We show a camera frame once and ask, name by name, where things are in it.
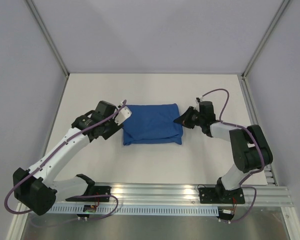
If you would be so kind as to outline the blue surgical drape cloth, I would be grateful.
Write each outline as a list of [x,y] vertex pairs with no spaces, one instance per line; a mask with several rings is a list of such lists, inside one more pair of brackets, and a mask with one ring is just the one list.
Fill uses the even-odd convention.
[[174,122],[180,117],[176,103],[128,105],[131,116],[123,123],[123,145],[182,144],[183,127]]

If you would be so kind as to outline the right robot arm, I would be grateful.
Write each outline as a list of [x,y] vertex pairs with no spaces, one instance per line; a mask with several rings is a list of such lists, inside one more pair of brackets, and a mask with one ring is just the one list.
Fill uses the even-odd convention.
[[254,172],[271,164],[273,155],[259,125],[240,127],[217,120],[211,101],[197,100],[184,114],[173,121],[187,129],[201,128],[203,134],[230,143],[234,164],[220,177],[214,187],[200,187],[200,201],[227,203],[236,200],[243,204],[242,183]]

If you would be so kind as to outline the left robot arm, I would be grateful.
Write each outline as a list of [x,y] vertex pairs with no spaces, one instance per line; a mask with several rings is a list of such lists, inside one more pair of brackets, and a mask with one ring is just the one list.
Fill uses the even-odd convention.
[[18,168],[12,176],[9,194],[28,207],[27,212],[46,214],[56,202],[90,199],[108,202],[112,197],[109,187],[96,186],[85,174],[56,181],[57,175],[83,148],[102,137],[109,139],[121,130],[132,113],[122,101],[116,106],[100,101],[97,107],[78,116],[60,142],[44,157],[27,169]]

